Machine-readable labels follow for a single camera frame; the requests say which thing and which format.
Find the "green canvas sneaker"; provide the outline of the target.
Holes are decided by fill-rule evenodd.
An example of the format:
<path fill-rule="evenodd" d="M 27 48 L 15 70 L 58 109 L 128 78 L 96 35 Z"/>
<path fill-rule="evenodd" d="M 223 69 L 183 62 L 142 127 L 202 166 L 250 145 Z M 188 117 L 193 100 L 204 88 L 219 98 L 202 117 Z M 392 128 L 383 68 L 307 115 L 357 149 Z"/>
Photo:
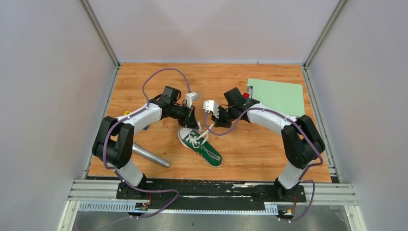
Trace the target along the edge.
<path fill-rule="evenodd" d="M 181 144 L 201 156 L 211 167 L 220 167 L 223 163 L 221 154 L 207 141 L 208 131 L 192 128 L 180 128 L 177 136 Z"/>

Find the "white shoelace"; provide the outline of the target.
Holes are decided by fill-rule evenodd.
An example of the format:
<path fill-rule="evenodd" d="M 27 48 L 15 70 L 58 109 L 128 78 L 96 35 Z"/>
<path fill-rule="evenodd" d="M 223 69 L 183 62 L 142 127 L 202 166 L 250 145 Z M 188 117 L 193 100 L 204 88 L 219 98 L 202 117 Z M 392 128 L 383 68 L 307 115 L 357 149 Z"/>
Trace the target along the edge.
<path fill-rule="evenodd" d="M 186 138 L 186 142 L 191 144 L 194 149 L 204 148 L 204 145 L 209 137 L 209 131 L 203 130 L 200 122 L 198 122 L 198 125 L 199 128 L 192 129 Z"/>

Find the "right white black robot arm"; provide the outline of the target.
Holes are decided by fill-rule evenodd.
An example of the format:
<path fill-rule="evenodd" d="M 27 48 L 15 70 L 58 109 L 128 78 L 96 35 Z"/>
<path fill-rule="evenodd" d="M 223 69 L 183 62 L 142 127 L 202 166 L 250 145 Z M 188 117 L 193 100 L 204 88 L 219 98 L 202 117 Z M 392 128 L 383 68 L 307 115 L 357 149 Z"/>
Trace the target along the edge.
<path fill-rule="evenodd" d="M 307 171 L 323 164 L 322 153 L 326 147 L 313 120 L 307 115 L 289 116 L 264 106 L 252 98 L 252 87 L 246 93 L 233 88 L 224 93 L 227 106 L 214 100 L 203 103 L 206 115 L 211 115 L 215 127 L 227 128 L 231 132 L 239 121 L 261 125 L 280 135 L 287 164 L 275 179 L 274 194 L 287 201 L 302 181 Z"/>

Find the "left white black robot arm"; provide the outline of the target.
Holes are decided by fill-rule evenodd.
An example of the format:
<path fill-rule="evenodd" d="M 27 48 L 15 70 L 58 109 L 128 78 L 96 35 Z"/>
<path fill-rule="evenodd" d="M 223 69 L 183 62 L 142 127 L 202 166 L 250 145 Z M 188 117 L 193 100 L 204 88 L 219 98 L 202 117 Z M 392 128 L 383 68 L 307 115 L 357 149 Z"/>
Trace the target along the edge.
<path fill-rule="evenodd" d="M 200 95 L 188 92 L 183 103 L 178 103 L 180 95 L 180 90 L 165 86 L 162 94 L 149 99 L 142 108 L 117 118 L 106 116 L 101 121 L 91 153 L 116 173 L 136 199 L 152 191 L 147 189 L 145 174 L 131 160 L 134 135 L 167 117 L 177 120 L 182 127 L 198 128 L 192 103 Z"/>

